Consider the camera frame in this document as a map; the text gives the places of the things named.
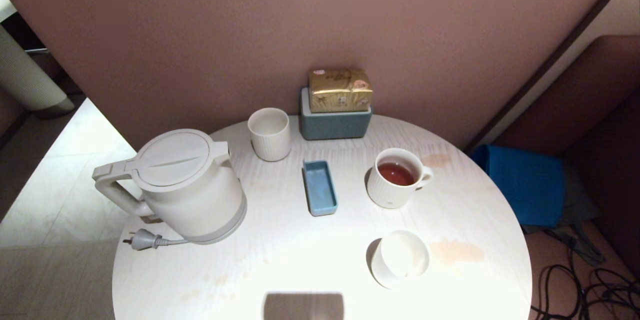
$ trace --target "round table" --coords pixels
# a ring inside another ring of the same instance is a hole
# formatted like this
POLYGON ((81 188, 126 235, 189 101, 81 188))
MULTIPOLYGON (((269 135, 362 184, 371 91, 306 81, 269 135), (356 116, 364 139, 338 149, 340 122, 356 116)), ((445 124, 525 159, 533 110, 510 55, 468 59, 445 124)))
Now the round table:
MULTIPOLYGON (((211 134, 227 141, 247 196, 244 222, 213 245, 134 251, 120 243, 113 266, 117 320, 141 319, 526 319, 531 264, 506 199, 466 155, 435 134, 374 115, 364 138, 306 141, 290 117, 292 151, 258 159, 247 123, 211 134), (367 195, 365 176, 378 152, 407 149, 434 170, 434 181, 400 209, 367 195), (338 209, 313 217, 304 161, 326 160, 338 209), (370 273, 375 241, 408 229, 431 249, 412 288, 387 290, 370 273)), ((168 239, 167 225, 131 216, 121 240, 145 228, 168 239)))

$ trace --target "gold package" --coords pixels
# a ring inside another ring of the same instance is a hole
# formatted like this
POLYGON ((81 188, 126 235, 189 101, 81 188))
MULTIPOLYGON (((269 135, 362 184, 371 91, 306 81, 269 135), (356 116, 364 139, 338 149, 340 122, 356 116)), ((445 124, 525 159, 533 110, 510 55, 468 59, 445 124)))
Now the gold package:
POLYGON ((369 111, 373 88, 364 70, 338 69, 309 72, 311 113, 369 111))

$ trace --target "tile floor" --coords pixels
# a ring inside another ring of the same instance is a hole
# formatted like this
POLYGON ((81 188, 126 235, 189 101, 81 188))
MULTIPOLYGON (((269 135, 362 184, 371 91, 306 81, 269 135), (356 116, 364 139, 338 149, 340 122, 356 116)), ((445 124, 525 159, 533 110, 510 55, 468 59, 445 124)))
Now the tile floor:
POLYGON ((2 148, 0 320, 114 319, 112 267, 127 216, 91 174, 134 155, 89 99, 73 115, 31 116, 2 148))

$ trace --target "blue container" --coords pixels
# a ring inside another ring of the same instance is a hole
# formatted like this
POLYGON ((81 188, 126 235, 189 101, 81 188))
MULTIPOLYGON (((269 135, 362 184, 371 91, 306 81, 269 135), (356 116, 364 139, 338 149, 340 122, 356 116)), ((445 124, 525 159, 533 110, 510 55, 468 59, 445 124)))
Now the blue container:
POLYGON ((329 164, 324 160, 304 163, 304 188, 309 213, 313 216, 329 215, 338 209, 338 199, 331 180, 329 164))
POLYGON ((373 107, 368 111, 311 113, 309 88, 300 91, 300 133, 307 140, 362 138, 372 114, 373 107))

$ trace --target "small white cup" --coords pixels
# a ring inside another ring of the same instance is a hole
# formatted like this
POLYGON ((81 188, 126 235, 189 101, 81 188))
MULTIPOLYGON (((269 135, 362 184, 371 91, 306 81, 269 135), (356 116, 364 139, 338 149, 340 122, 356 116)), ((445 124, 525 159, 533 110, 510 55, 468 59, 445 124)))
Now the small white cup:
POLYGON ((429 268, 430 250, 410 231, 394 231, 380 240, 371 258, 375 280, 387 289, 410 285, 429 268))
POLYGON ((278 161, 291 152, 289 116, 278 108, 263 108, 249 117, 253 149, 262 160, 278 161))
POLYGON ((368 176, 366 190, 374 203, 387 209, 397 209, 409 201, 417 188, 422 188, 434 178, 434 171, 425 167, 412 152, 400 148, 389 148, 377 155, 368 176), (410 185, 397 185, 385 179, 378 170, 384 163, 396 163, 411 172, 415 179, 410 185))

